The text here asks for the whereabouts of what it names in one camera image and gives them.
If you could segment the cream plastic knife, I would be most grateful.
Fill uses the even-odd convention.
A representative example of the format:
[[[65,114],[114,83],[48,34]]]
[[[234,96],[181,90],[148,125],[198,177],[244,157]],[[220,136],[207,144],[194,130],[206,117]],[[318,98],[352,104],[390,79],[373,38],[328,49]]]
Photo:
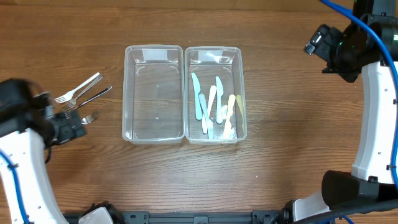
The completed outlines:
[[[229,95],[226,120],[223,130],[223,139],[232,139],[235,135],[235,129],[232,127],[231,123],[231,117],[233,115],[235,100],[236,100],[235,95]]]

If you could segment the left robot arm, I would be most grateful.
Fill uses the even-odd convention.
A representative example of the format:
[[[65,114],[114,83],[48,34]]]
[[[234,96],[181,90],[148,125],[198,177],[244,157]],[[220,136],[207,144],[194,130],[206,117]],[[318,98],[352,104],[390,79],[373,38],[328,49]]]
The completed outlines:
[[[66,223],[46,170],[51,148],[86,134],[76,110],[53,112],[32,83],[1,82],[1,179],[13,223]]]

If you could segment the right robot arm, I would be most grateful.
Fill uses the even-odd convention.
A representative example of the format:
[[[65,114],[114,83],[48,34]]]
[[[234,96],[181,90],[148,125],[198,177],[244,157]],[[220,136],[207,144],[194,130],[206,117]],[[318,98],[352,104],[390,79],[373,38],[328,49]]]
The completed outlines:
[[[321,25],[304,50],[326,62],[325,73],[363,81],[361,136],[350,172],[329,170],[318,192],[291,200],[279,223],[334,223],[352,214],[397,208],[397,17],[395,1],[327,1],[347,17],[345,30]]]

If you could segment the light blue plastic knife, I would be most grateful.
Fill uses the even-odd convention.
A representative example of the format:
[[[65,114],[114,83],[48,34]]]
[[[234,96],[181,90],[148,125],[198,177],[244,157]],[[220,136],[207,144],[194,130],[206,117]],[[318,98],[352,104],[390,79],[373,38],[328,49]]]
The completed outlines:
[[[194,90],[194,97],[195,97],[195,117],[197,120],[201,120],[203,116],[203,112],[200,106],[199,94],[201,92],[200,82],[198,80],[197,75],[192,72],[192,82],[193,82],[193,90]]]

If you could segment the pale blue plastic knife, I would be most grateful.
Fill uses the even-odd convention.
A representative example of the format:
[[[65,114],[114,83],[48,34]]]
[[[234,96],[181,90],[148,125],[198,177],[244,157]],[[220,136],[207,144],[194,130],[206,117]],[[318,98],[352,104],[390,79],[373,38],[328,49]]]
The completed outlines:
[[[204,131],[206,131],[206,133],[208,135],[208,139],[213,139],[214,138],[214,126],[213,126],[212,120],[209,118],[209,115],[208,115],[208,108],[207,108],[205,95],[200,93],[198,97],[199,97],[200,105],[201,105],[203,115],[204,115],[204,118],[202,119],[202,121],[203,121],[202,129]]]

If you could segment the white plastic knife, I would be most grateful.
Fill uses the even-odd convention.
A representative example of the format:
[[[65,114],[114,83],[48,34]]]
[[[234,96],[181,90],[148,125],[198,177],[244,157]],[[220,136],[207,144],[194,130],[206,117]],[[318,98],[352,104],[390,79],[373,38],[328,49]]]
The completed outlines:
[[[208,116],[210,116],[211,108],[212,108],[215,96],[216,96],[216,86],[212,85],[210,87],[210,92],[209,92],[209,96],[208,96],[208,104],[207,104]],[[204,116],[203,116],[203,119],[202,119],[202,130],[203,130],[204,134],[207,133],[206,121],[205,121],[205,117]]]

